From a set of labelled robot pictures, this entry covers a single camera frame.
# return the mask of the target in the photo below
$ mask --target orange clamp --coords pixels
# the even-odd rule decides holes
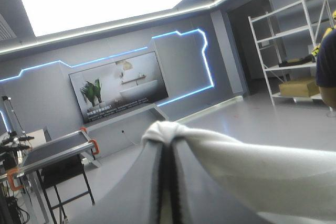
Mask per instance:
[[[81,131],[84,131],[86,134],[88,134],[88,129],[87,129],[87,128],[85,128],[85,127],[81,127],[80,130],[81,130]]]
[[[95,146],[95,152],[93,152],[92,154],[93,155],[97,155],[97,154],[99,154],[100,153],[100,150],[99,150],[99,146],[98,146],[98,143],[97,143],[97,141],[96,140],[94,140],[94,139],[91,139],[90,141],[89,141],[89,143],[93,143],[93,145]]]
[[[7,180],[12,191],[19,191],[24,188],[23,185],[15,186],[13,175],[19,172],[19,168],[15,167],[7,171]]]

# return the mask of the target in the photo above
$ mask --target metal table frame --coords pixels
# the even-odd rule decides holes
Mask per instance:
[[[80,144],[80,145],[77,145],[75,147],[69,148],[65,151],[59,152],[59,153],[57,153],[55,155],[52,155],[52,156],[49,156],[47,158],[41,159],[41,160],[39,160],[37,162],[34,162],[32,164],[23,165],[22,167],[19,168],[19,172],[15,176],[15,178],[17,180],[19,178],[23,177],[23,176],[27,177],[27,179],[23,179],[24,186],[25,186],[25,188],[29,188],[29,182],[30,182],[30,184],[31,184],[31,186],[32,186],[32,188],[33,188],[33,190],[36,194],[37,200],[39,202],[42,214],[44,216],[45,223],[49,223],[49,217],[48,217],[46,208],[44,206],[44,203],[43,203],[43,200],[42,200],[42,197],[41,197],[41,191],[40,191],[41,186],[40,186],[40,184],[38,182],[38,179],[36,178],[36,175],[35,175],[34,172],[38,172],[38,170],[40,170],[40,169],[42,169],[42,168],[44,168],[48,165],[54,164],[56,162],[59,162],[61,160],[67,159],[69,157],[72,157],[72,156],[75,156],[75,155],[78,155],[78,154],[85,157],[90,163],[94,164],[94,166],[96,166],[96,167],[100,167],[101,163],[99,161],[95,160],[95,158],[93,156],[91,156],[89,153],[86,152],[88,150],[91,150],[91,149],[95,148],[96,146],[92,142],[89,142],[92,139],[88,136],[85,128],[82,128],[80,131],[76,131],[76,132],[67,134],[65,136],[62,136],[60,138],[57,138],[53,141],[47,142],[46,144],[43,144],[43,145],[34,149],[34,150],[37,150],[37,149],[43,148],[45,146],[55,144],[55,142],[63,141],[65,139],[70,138],[72,136],[75,136],[77,134],[83,134],[84,137],[86,138],[87,142],[83,143],[83,144]],[[6,179],[7,179],[7,174],[4,174],[4,175],[0,176],[0,182],[4,181]],[[24,203],[27,207],[27,210],[30,214],[30,221],[32,223],[38,223],[37,218],[36,218],[36,214],[34,212],[34,209],[33,209],[33,206],[31,204],[31,201],[30,201],[30,198],[29,198],[28,194],[27,193],[22,193],[22,196],[23,196]]]

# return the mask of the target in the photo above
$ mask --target blue led strip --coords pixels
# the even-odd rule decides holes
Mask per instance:
[[[200,33],[203,37],[203,41],[204,41],[204,44],[203,44],[203,48],[202,48],[202,56],[203,56],[203,63],[204,63],[204,66],[205,66],[205,69],[206,69],[206,72],[207,72],[207,75],[208,75],[208,78],[209,78],[209,83],[210,85],[204,87],[204,88],[200,88],[198,90],[195,90],[193,92],[190,92],[190,93],[187,93],[187,94],[184,94],[184,95],[181,95],[179,97],[176,97],[176,98],[173,98],[173,99],[170,99],[168,101],[165,101],[165,102],[162,102],[162,103],[159,103],[158,106],[163,106],[163,105],[166,105],[168,103],[171,103],[171,102],[175,102],[177,100],[180,100],[182,98],[185,98],[185,97],[188,97],[190,95],[193,95],[193,94],[197,94],[197,93],[200,93],[204,90],[207,90],[207,89],[210,89],[210,88],[213,88],[214,87],[214,81],[212,79],[212,76],[211,76],[211,72],[210,72],[210,69],[209,69],[209,65],[208,65],[208,62],[207,62],[207,59],[206,59],[206,55],[205,55],[205,50],[208,46],[208,41],[206,39],[206,35],[205,35],[205,32],[202,31],[201,29],[195,29],[195,30],[191,30],[191,31],[187,31],[185,33],[180,33],[179,31],[172,31],[170,33],[166,33],[166,34],[161,34],[161,35],[157,35],[157,36],[153,36],[152,39],[159,39],[159,38],[162,38],[162,37],[166,37],[166,36],[169,36],[169,35],[179,35],[179,36],[185,36],[185,35],[189,35],[189,34],[192,34],[192,33]],[[114,57],[118,57],[118,56],[122,56],[122,55],[127,55],[127,54],[131,54],[133,52],[138,52],[138,51],[142,51],[142,50],[145,50],[145,49],[148,49],[148,47],[141,47],[141,48],[137,48],[137,49],[134,49],[134,50],[131,50],[131,51],[127,51],[127,52],[122,52],[120,54],[116,54],[116,55],[111,55],[111,56],[107,56],[107,57],[103,57],[103,58],[99,58],[99,59],[96,59],[96,60],[92,60],[92,61],[87,61],[87,62],[83,62],[83,63],[80,63],[80,64],[76,64],[76,65],[69,65],[61,60],[56,60],[56,61],[52,61],[52,62],[48,62],[48,63],[45,63],[45,64],[40,64],[40,65],[36,65],[36,66],[33,66],[33,67],[29,67],[29,68],[24,68],[20,71],[20,73],[17,75],[17,76],[12,76],[12,77],[8,77],[8,78],[5,78],[5,79],[2,79],[0,80],[0,83],[1,82],[5,82],[5,81],[9,81],[9,80],[14,80],[14,79],[17,79],[17,78],[20,78],[22,76],[22,74],[26,71],[30,71],[30,70],[33,70],[33,69],[37,69],[37,68],[42,68],[42,67],[45,67],[45,66],[49,66],[49,65],[53,65],[53,64],[57,64],[57,63],[60,63],[66,67],[69,67],[69,68],[76,68],[76,67],[81,67],[81,66],[84,66],[84,65],[88,65],[88,64],[91,64],[91,63],[96,63],[96,62],[99,62],[99,61],[103,61],[103,60],[107,60],[107,59],[111,59],[111,58],[114,58]]]
[[[1,115],[2,121],[4,122],[6,131],[9,132],[9,127],[8,127],[7,122],[5,120],[5,114],[1,110],[0,110],[0,115]]]

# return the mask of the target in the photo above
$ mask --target led light strip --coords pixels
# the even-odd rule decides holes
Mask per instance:
[[[187,31],[185,33],[180,33],[179,31],[172,31],[170,33],[166,33],[166,34],[161,34],[161,35],[157,35],[157,36],[153,36],[152,39],[159,39],[159,38],[163,38],[163,37],[166,37],[166,36],[169,36],[169,35],[179,35],[179,36],[185,36],[185,35],[189,35],[189,34],[192,34],[192,33],[200,33],[202,35],[202,38],[203,38],[203,47],[202,47],[202,58],[203,58],[203,63],[204,63],[204,66],[205,66],[205,69],[206,69],[206,72],[207,72],[207,76],[208,76],[208,79],[209,79],[209,83],[210,85],[209,86],[206,86],[205,88],[200,88],[198,90],[195,90],[193,92],[190,92],[190,93],[187,93],[187,94],[184,94],[184,95],[181,95],[177,98],[174,98],[174,99],[171,99],[171,100],[168,100],[168,101],[165,101],[165,102],[162,102],[160,104],[158,104],[158,106],[163,106],[163,105],[166,105],[166,104],[169,104],[171,102],[174,102],[174,101],[177,101],[177,100],[180,100],[182,98],[185,98],[185,97],[188,97],[190,95],[193,95],[193,94],[196,94],[196,93],[200,93],[204,90],[207,90],[207,89],[210,89],[210,88],[213,88],[214,87],[214,81],[213,81],[213,78],[211,76],[211,72],[210,72],[210,68],[209,68],[209,64],[207,62],[207,59],[206,59],[206,54],[205,54],[205,50],[208,46],[208,41],[207,41],[207,38],[206,38],[206,35],[205,35],[205,32],[202,31],[201,29],[195,29],[195,30],[191,30],[191,31]],[[38,68],[42,68],[42,67],[46,67],[46,66],[50,66],[50,65],[53,65],[53,64],[62,64],[68,68],[76,68],[76,67],[81,67],[81,66],[84,66],[84,65],[88,65],[88,64],[92,64],[92,63],[96,63],[96,62],[99,62],[99,61],[103,61],[103,60],[107,60],[107,59],[111,59],[111,58],[114,58],[114,57],[117,57],[117,56],[122,56],[122,55],[127,55],[127,54],[131,54],[133,52],[138,52],[138,51],[142,51],[142,50],[145,50],[145,49],[148,49],[148,47],[141,47],[141,48],[137,48],[135,50],[131,50],[131,51],[127,51],[127,52],[122,52],[120,54],[116,54],[116,55],[111,55],[111,56],[108,56],[108,57],[103,57],[103,58],[99,58],[99,59],[96,59],[96,60],[92,60],[92,61],[87,61],[87,62],[83,62],[83,63],[80,63],[80,64],[76,64],[76,65],[69,65],[61,60],[56,60],[56,61],[51,61],[51,62],[48,62],[48,63],[45,63],[45,64],[40,64],[40,65],[36,65],[36,66],[33,66],[33,67],[29,67],[29,68],[24,68],[22,69],[18,75],[16,76],[12,76],[12,77],[8,77],[8,78],[5,78],[5,79],[2,79],[0,80],[0,83],[2,82],[6,82],[6,81],[10,81],[10,80],[14,80],[14,79],[18,79],[20,78],[24,72],[26,71],[30,71],[30,70],[34,70],[34,69],[38,69]]]
[[[2,121],[4,122],[6,131],[9,132],[9,128],[8,128],[7,122],[5,120],[5,114],[1,110],[0,110],[0,115],[1,115]]]
[[[171,13],[167,13],[167,14],[157,15],[157,16],[143,18],[143,19],[137,19],[137,20],[134,20],[134,21],[131,21],[131,22],[126,22],[126,23],[112,25],[112,26],[108,26],[108,27],[104,27],[104,28],[94,29],[94,30],[91,30],[91,31],[84,31],[84,32],[76,33],[76,34],[72,34],[72,35],[61,36],[61,37],[58,37],[58,38],[55,38],[55,39],[50,39],[50,40],[44,40],[44,41],[41,41],[41,42],[31,43],[31,44],[28,44],[28,45],[25,45],[25,46],[13,47],[13,48],[1,50],[0,55],[7,54],[7,53],[10,53],[10,52],[15,52],[15,51],[18,51],[18,50],[33,48],[33,47],[36,47],[36,46],[46,45],[46,44],[49,44],[49,43],[52,43],[52,42],[60,42],[62,40],[66,40],[66,39],[70,39],[70,38],[78,38],[78,37],[85,36],[85,35],[96,34],[96,33],[102,32],[102,31],[109,31],[109,30],[113,30],[113,29],[116,29],[116,28],[127,27],[127,26],[136,25],[136,24],[140,24],[140,23],[145,23],[145,22],[149,22],[149,21],[154,21],[154,20],[158,20],[158,19],[162,19],[162,18],[177,16],[177,15],[180,15],[180,14],[191,13],[191,12],[195,12],[195,11],[198,11],[198,10],[211,9],[212,7],[215,7],[218,4],[220,4],[222,1],[223,0],[215,0],[210,4],[196,6],[196,7],[185,9],[185,10],[179,10],[179,11],[175,11],[175,12],[171,12]]]

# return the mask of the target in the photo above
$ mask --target doorway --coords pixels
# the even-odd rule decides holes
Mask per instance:
[[[267,86],[248,17],[261,16],[266,12],[272,12],[270,0],[251,0],[248,3],[228,12],[228,17],[231,23],[236,47],[250,95],[264,90],[266,91]],[[271,23],[274,32],[277,33],[279,31],[279,25],[275,17],[271,18]],[[257,38],[267,38],[271,36],[267,19],[255,23],[254,28]],[[282,40],[277,39],[276,43],[280,54],[286,55]],[[262,51],[264,64],[267,66],[277,65],[279,62],[275,48],[271,47],[267,42],[261,46],[265,48]],[[272,83],[274,82],[274,85],[277,85],[277,79],[274,78],[274,81],[272,79],[273,78],[271,78],[270,81]]]

